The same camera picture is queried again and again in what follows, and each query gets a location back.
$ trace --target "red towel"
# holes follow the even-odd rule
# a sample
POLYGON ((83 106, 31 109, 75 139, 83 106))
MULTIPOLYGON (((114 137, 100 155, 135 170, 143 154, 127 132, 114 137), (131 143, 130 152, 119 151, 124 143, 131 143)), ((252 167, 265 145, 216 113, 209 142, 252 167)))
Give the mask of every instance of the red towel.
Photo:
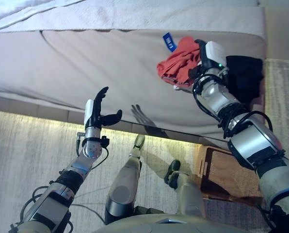
POLYGON ((199 45, 193 37, 184 37, 170 57, 158 63, 158 75, 167 83, 190 87, 194 80, 189 79, 189 69, 195 68, 199 61, 199 45))

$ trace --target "blue label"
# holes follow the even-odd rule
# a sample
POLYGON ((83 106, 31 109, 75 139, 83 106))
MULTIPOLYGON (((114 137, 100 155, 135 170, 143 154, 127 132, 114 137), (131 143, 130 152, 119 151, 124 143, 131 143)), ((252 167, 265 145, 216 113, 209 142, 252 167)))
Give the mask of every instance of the blue label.
POLYGON ((174 43, 173 41, 173 38, 172 36, 170 35, 170 33, 166 33, 164 36, 163 36, 163 39, 165 41, 165 44, 167 46, 167 48, 173 52, 176 48, 177 48, 177 45, 174 43))

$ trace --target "white bedsheet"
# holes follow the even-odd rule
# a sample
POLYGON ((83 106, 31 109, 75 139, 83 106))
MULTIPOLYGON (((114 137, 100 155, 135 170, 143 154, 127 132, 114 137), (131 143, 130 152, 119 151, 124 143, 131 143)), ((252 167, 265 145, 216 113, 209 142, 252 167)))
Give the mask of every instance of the white bedsheet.
POLYGON ((256 0, 47 1, 0 19, 0 32, 156 29, 236 32, 265 38, 264 10, 256 6, 256 0))
MULTIPOLYGON (((170 32, 175 43, 193 36, 218 42, 226 55, 264 58, 264 40, 255 35, 170 32)), ((157 30, 0 33, 0 92, 84 109, 87 99, 109 86, 102 103, 105 115, 122 109, 124 121, 137 123, 131 105, 138 104, 160 128, 222 139, 217 122, 196 106, 191 94, 173 90, 157 76, 157 63, 170 55, 163 34, 157 30)))

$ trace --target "black strap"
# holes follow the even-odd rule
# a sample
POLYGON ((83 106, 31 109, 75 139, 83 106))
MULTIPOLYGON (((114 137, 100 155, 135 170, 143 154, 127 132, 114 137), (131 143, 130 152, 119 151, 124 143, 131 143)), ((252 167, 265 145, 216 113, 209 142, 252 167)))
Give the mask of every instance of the black strap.
POLYGON ((82 147, 84 147, 85 143, 88 141, 94 141, 94 142, 100 142, 101 143, 101 139, 99 137, 88 137, 82 141, 82 147))

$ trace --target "floor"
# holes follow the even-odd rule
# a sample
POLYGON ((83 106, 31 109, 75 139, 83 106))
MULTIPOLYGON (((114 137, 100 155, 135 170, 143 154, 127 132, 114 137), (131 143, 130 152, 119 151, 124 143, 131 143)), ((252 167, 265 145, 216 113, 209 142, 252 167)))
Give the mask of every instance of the floor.
MULTIPOLYGON (((274 132, 289 158, 289 61, 266 61, 266 112, 274 132)), ((81 125, 0 112, 0 232, 19 220, 22 205, 32 191, 57 177, 58 171, 75 156, 76 132, 81 125)), ((110 138, 110 157, 93 171, 81 187, 74 203, 84 204, 103 215, 106 195, 120 167, 125 163, 136 134, 113 130, 102 132, 110 138)), ((183 162, 183 170, 194 173, 196 144, 146 137, 143 169, 136 205, 176 212, 176 193, 163 182, 173 159, 183 162)), ((243 204, 205 200, 209 219, 250 232, 268 229, 258 210, 243 204)), ((102 227, 94 213, 72 206, 74 232, 88 233, 102 227)))

